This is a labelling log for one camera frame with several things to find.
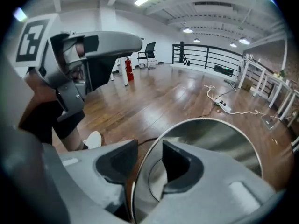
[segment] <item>desk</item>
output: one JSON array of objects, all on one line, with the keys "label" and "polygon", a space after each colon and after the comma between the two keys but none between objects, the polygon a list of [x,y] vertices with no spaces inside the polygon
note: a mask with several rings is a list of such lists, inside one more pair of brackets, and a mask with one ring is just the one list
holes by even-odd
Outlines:
[{"label": "desk", "polygon": [[266,86],[267,81],[272,81],[272,82],[277,86],[277,90],[276,90],[276,92],[275,92],[273,98],[271,98],[271,97],[272,97],[272,94],[271,94],[271,95],[269,96],[269,98],[268,98],[268,101],[271,100],[271,101],[270,101],[270,104],[269,104],[269,106],[268,106],[269,108],[271,108],[272,105],[274,104],[274,102],[275,102],[277,96],[279,95],[279,92],[281,91],[281,88],[282,88],[282,87],[285,87],[285,88],[287,89],[287,92],[288,92],[288,93],[287,93],[287,95],[286,95],[286,97],[285,97],[283,103],[281,104],[280,108],[279,108],[278,111],[277,111],[277,114],[280,114],[281,111],[283,110],[283,108],[285,107],[286,102],[287,102],[288,99],[290,98],[290,95],[291,95],[291,93],[292,93],[292,89],[291,89],[291,88],[290,88],[290,87],[289,87],[283,80],[281,80],[281,79],[279,79],[279,78],[277,78],[277,77],[274,77],[273,75],[266,74],[265,82],[264,82],[264,84],[263,84],[262,90],[261,90],[260,93],[259,93],[259,96],[262,95],[262,93],[263,93],[263,91],[264,91],[264,89],[265,89],[265,86]]},{"label": "desk", "polygon": [[260,69],[261,72],[262,72],[262,74],[261,74],[261,76],[260,76],[260,78],[259,78],[259,80],[258,80],[258,83],[257,83],[257,85],[256,85],[256,90],[253,92],[253,96],[256,96],[256,94],[257,94],[257,92],[258,92],[258,90],[259,90],[259,88],[260,88],[260,85],[261,85],[261,83],[262,83],[263,76],[264,76],[264,74],[265,74],[265,72],[266,72],[266,68],[264,68],[263,66],[261,66],[261,65],[258,64],[258,63],[255,63],[254,61],[251,61],[251,60],[247,60],[247,61],[245,61],[245,69],[244,69],[244,71],[243,71],[243,75],[242,75],[240,84],[239,84],[239,86],[238,86],[239,89],[242,87],[242,84],[243,84],[244,79],[245,79],[245,77],[246,77],[246,72],[247,72],[249,66],[256,67],[256,68]]},{"label": "desk", "polygon": [[299,92],[297,90],[294,90],[293,92],[290,92],[290,94],[288,94],[287,99],[289,99],[291,93],[293,93],[293,96],[288,104],[288,106],[286,107],[285,111],[282,113],[282,115],[280,116],[280,120],[283,120],[284,117],[288,114],[288,112],[290,111],[290,108],[292,106],[292,104],[294,103],[295,98],[299,98]]},{"label": "desk", "polygon": [[[288,128],[292,125],[292,123],[295,121],[295,119],[298,118],[298,114],[299,114],[298,111],[296,111],[295,115],[293,115],[292,119],[290,120],[289,124],[287,125]],[[299,142],[299,136],[298,136],[298,137],[291,143],[292,147],[296,146],[296,144],[297,144],[298,142]],[[295,151],[295,150],[297,150],[297,149],[299,149],[299,145],[297,145],[297,146],[293,149],[293,151]]]}]

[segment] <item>stainless steel pot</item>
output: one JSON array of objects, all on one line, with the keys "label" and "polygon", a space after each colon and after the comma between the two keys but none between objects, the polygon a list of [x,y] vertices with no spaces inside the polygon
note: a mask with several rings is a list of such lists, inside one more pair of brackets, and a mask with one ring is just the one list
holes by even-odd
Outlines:
[{"label": "stainless steel pot", "polygon": [[246,135],[231,124],[211,118],[188,119],[164,132],[151,146],[132,187],[131,210],[140,223],[159,203],[167,173],[162,163],[162,141],[175,141],[231,156],[262,177],[258,154]]}]

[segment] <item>power strip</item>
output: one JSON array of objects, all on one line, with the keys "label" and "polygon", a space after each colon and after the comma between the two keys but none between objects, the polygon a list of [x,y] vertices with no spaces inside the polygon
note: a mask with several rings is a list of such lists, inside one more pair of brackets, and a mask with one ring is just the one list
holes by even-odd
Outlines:
[{"label": "power strip", "polygon": [[230,113],[231,111],[232,111],[232,109],[223,101],[223,100],[221,100],[221,99],[216,99],[215,101],[214,101],[214,105],[218,105],[218,106],[220,106],[220,104],[223,104],[221,107],[222,107],[222,109],[223,110],[225,110],[226,112],[228,112],[228,113]]}]

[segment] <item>red fire extinguisher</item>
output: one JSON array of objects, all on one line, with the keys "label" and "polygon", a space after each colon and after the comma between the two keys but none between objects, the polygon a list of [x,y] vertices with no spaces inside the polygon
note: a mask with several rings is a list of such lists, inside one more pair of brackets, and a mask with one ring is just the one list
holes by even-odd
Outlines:
[{"label": "red fire extinguisher", "polygon": [[134,75],[133,75],[133,72],[132,72],[132,63],[131,63],[131,60],[127,57],[126,61],[125,61],[125,64],[126,64],[126,72],[127,72],[127,76],[128,76],[128,81],[130,80],[134,80]]}]

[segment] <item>white shoe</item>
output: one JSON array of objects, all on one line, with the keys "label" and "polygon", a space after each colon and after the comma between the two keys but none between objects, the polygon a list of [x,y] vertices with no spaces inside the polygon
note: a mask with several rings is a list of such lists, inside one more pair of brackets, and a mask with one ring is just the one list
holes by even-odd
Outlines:
[{"label": "white shoe", "polygon": [[88,149],[100,147],[102,145],[102,137],[98,131],[93,131],[83,143],[88,146]]}]

